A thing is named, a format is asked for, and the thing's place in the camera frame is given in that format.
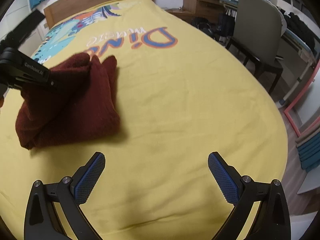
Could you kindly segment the left hand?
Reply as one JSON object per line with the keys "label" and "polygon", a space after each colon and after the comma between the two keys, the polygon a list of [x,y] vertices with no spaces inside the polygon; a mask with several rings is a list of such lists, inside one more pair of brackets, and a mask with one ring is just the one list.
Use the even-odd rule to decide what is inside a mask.
{"label": "left hand", "polygon": [[1,90],[0,92],[0,108],[3,107],[3,104],[4,104],[4,91]]}

